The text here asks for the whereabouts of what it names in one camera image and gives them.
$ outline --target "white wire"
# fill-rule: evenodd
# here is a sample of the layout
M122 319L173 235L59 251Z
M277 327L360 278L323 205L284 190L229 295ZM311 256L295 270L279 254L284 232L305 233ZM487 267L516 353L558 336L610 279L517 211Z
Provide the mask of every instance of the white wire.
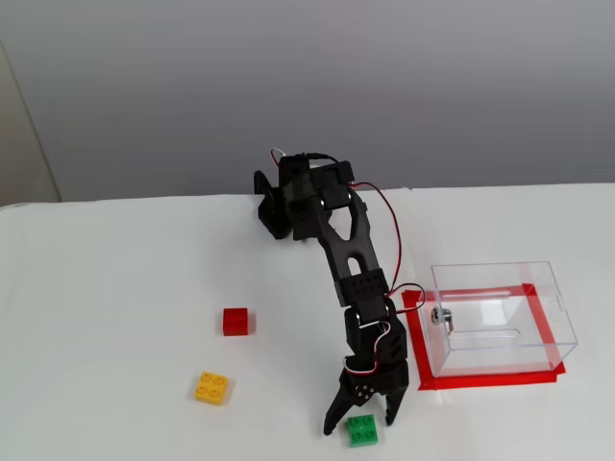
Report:
M282 149L278 149L277 147L273 147L271 148L272 151L278 151L280 154L282 154L282 157L286 157L286 152L283 151Z
M386 325L386 331L381 334L378 338L376 338L376 341L374 341L374 353L378 352L378 343L380 342L380 340L386 336L388 333L391 332L391 324L389 324L388 322L372 322L371 324L367 324L367 325L362 325L359 328L365 328L365 327L369 327L371 325L376 325L376 324L385 324ZM374 368L371 370L351 370L350 368L348 368L348 366L346 365L346 360L348 359L348 357L344 357L344 369L346 369L347 372L352 373L353 375L370 375L372 373L374 373L377 369L378 369L378 360L376 360L376 362L374 363Z

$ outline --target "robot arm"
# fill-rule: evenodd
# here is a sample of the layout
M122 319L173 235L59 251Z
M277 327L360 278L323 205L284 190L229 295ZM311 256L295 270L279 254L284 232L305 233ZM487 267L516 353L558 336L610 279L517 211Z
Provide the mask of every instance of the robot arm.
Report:
M319 154L282 157L280 186L272 187L255 173L255 193L264 194L258 218L280 239L293 231L294 240L317 238L325 250L339 303L344 311L347 342L354 355L346 357L340 388L325 418L325 435L353 406L362 406L375 394L386 396L386 422L395 420L408 386L406 330L397 318L384 273L370 239L367 205L350 184L355 179L348 161L316 168ZM342 239L329 224L332 211L347 207L351 234ZM360 274L352 275L354 258Z

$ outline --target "red wire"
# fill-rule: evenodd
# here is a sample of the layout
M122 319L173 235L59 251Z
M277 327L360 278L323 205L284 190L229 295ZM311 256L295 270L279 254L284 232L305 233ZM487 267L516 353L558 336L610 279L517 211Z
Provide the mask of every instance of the red wire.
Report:
M384 197L384 194L382 194L380 189L375 187L370 182L357 182L355 184L351 184L350 186L352 188L356 188L356 187L361 187L362 185L369 185L371 188L376 190L376 192L378 192L381 195L382 199L386 203L386 206L388 206L388 209L391 212L391 216L393 216L393 222L395 223L395 232L397 232L397 267L395 268L395 276L393 276L393 283L391 283L391 291L389 291L388 294L387 294L387 296L389 296L394 291L395 282L397 281L397 276L399 276L399 274L400 274L400 267L402 266L402 236L401 236L401 233L400 233L400 226L397 223L397 216L395 215L395 211L393 210L393 206L391 206L391 204L388 203L388 200L386 200L386 197Z
M276 156L273 155L273 149L271 150L269 154L271 154L271 159L276 164L276 168L280 168L280 165L278 164L278 161L276 160Z

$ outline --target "metal object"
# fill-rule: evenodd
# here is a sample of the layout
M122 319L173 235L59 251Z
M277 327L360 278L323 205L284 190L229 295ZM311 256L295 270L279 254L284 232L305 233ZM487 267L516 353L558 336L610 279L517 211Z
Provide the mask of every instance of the metal object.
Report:
M455 329L453 327L453 312L451 309L442 309L440 307L434 307L431 310L431 321L434 325L447 324L449 334Z

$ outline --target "clear plastic box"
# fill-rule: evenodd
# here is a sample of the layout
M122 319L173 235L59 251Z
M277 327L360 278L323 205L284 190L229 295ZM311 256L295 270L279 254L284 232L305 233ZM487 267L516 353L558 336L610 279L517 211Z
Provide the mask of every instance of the clear plastic box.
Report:
M434 376L552 371L577 345L549 262L431 271L420 317Z

